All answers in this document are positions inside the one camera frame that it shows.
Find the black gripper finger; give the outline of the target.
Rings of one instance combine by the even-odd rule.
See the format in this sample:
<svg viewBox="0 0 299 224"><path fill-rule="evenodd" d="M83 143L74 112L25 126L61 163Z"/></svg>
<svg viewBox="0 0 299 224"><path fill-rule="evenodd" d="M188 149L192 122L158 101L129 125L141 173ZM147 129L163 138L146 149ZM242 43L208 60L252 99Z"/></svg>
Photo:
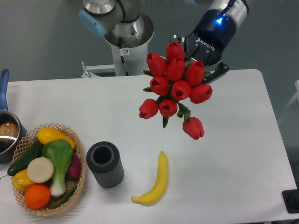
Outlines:
<svg viewBox="0 0 299 224"><path fill-rule="evenodd" d="M177 34L172 34L170 38L170 42L174 42L174 41L177 41L180 44L180 46L184 48L184 42L185 42L184 37Z"/></svg>
<svg viewBox="0 0 299 224"><path fill-rule="evenodd" d="M215 68L215 71L210 75L204 77L202 83L203 84L211 84L217 79L224 76L229 71L229 66L223 62L218 62Z"/></svg>

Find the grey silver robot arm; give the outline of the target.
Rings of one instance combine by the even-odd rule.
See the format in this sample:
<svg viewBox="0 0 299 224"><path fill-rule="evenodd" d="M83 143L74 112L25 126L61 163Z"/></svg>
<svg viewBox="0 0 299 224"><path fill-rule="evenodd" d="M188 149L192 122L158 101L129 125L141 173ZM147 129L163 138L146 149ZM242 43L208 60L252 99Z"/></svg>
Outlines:
<svg viewBox="0 0 299 224"><path fill-rule="evenodd" d="M210 84L229 68L221 61L222 53L252 7L250 0L214 0L194 30L187 36L173 34L185 52L185 60L216 65L215 72L204 78ZM136 76L148 68L148 42L154 34L153 22L140 10L138 0L85 0L79 12L81 22L111 46L117 76Z"/></svg>

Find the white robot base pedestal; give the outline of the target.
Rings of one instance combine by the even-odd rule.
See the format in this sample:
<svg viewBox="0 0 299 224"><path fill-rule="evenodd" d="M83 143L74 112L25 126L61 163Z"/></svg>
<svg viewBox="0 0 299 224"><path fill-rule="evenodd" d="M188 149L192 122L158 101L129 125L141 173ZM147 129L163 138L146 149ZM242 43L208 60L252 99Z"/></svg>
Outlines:
<svg viewBox="0 0 299 224"><path fill-rule="evenodd" d="M83 67L82 78L92 78L107 73L112 73L117 77L137 76L142 75L143 71L148 68L146 63L148 54L147 43L133 48L120 48L112 44L110 47L113 56L113 64L85 66L84 62L81 62Z"/></svg>

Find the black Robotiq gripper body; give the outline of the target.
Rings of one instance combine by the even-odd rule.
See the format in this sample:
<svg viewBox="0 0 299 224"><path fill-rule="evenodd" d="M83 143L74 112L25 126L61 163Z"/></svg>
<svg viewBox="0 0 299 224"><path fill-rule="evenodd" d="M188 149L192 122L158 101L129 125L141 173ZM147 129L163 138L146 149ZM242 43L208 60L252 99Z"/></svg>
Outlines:
<svg viewBox="0 0 299 224"><path fill-rule="evenodd" d="M185 37L185 60L193 58L204 65L217 63L235 33L236 23L231 16L221 15L218 9L206 11L194 30Z"/></svg>

